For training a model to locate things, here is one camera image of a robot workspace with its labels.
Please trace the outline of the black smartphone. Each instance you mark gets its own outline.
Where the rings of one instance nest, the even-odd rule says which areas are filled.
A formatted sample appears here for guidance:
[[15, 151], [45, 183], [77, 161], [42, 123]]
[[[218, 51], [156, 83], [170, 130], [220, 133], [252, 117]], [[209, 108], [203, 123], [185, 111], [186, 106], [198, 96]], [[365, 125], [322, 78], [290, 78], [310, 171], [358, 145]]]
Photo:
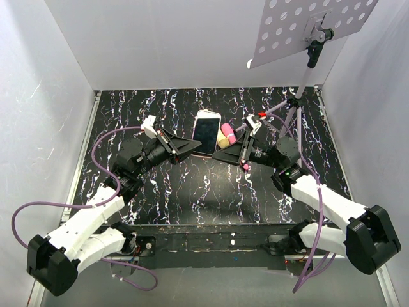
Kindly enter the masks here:
[[217, 126], [206, 119], [204, 110], [197, 112], [192, 139], [198, 140], [202, 145], [194, 152], [212, 155], [217, 147]]

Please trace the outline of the pink phone case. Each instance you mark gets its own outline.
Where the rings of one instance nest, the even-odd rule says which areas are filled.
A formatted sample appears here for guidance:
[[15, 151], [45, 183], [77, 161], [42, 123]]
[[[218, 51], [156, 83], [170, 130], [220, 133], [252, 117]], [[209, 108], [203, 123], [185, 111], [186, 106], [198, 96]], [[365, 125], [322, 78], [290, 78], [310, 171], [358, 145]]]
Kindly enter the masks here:
[[204, 159], [212, 158], [212, 155], [206, 155], [206, 154], [196, 153], [196, 152], [192, 153], [191, 156], [200, 157], [200, 158], [204, 158]]

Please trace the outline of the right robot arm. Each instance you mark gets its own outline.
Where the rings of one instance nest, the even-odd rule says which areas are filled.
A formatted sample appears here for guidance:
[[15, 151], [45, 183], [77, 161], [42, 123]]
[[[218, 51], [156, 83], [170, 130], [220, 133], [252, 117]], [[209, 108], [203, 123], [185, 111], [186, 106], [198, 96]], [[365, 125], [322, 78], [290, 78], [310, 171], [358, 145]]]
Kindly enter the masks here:
[[288, 236], [269, 247], [278, 254], [304, 254], [318, 248], [347, 258], [360, 272], [371, 275], [401, 251], [401, 243], [387, 211], [379, 206], [367, 207], [341, 196], [301, 168], [297, 142], [284, 136], [273, 146], [266, 146], [248, 132], [215, 152], [213, 159], [234, 166], [247, 162], [272, 167], [274, 186], [314, 210], [321, 210], [335, 228], [302, 221], [291, 228]]

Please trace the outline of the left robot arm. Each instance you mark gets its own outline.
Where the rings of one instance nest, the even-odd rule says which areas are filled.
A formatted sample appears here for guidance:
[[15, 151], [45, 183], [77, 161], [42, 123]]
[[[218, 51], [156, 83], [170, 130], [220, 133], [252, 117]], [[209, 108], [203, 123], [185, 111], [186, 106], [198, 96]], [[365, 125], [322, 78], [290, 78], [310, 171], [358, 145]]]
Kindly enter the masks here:
[[201, 142], [159, 129], [147, 144], [138, 138], [122, 142], [112, 173], [94, 197], [67, 222], [47, 236], [35, 235], [27, 247], [27, 272], [54, 296], [64, 294], [87, 267], [112, 253], [131, 255], [137, 234], [121, 222], [100, 235], [95, 232], [120, 211], [143, 186], [143, 175], [169, 161], [177, 164], [201, 146]]

